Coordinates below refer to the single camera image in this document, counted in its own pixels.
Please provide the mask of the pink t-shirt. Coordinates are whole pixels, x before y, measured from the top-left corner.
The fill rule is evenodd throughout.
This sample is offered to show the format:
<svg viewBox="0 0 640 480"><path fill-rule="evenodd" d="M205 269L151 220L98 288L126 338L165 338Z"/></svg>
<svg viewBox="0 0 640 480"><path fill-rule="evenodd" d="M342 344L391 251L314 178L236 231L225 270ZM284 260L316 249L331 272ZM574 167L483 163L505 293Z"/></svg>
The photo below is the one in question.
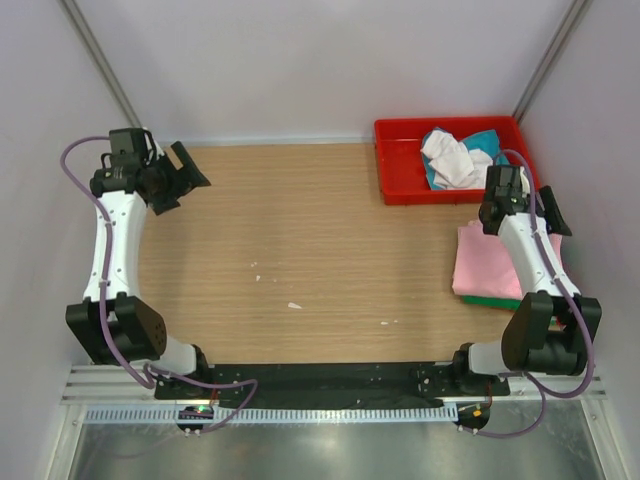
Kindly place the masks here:
<svg viewBox="0 0 640 480"><path fill-rule="evenodd" d="M452 289L464 297L514 301L523 298L507 249L497 236L483 233L479 220L458 228Z"/></svg>

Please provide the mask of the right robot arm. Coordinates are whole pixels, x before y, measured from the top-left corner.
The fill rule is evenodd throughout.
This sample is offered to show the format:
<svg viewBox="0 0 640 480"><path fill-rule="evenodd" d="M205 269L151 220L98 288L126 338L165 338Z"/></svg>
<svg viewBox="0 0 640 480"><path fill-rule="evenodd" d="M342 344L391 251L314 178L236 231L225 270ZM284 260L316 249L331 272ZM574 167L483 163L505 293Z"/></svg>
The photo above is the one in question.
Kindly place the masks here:
<svg viewBox="0 0 640 480"><path fill-rule="evenodd" d="M551 235L568 236L571 230L552 189L527 194L514 186L489 187L479 219L484 233L506 247L524 298L500 340L460 346L453 357L454 375L475 381L509 374L574 376L581 381L569 391L537 386L556 398L582 394L594 375L602 308L597 299L580 293L553 250Z"/></svg>

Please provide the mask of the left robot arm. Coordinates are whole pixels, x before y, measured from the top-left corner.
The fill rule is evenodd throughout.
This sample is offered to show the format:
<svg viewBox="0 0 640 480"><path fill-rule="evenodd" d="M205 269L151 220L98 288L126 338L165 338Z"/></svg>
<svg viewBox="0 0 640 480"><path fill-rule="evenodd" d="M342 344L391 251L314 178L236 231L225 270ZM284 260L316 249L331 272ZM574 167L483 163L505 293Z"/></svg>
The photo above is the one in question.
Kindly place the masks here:
<svg viewBox="0 0 640 480"><path fill-rule="evenodd" d="M110 149L89 183L70 178L94 205L96 236L87 286L81 301L67 306L66 323L94 364L120 366L147 389L160 378L207 384L202 350L170 336L142 299L139 251L149 212L177 208L210 182L180 142L171 146L181 162L175 166L145 128L112 130L105 139Z"/></svg>

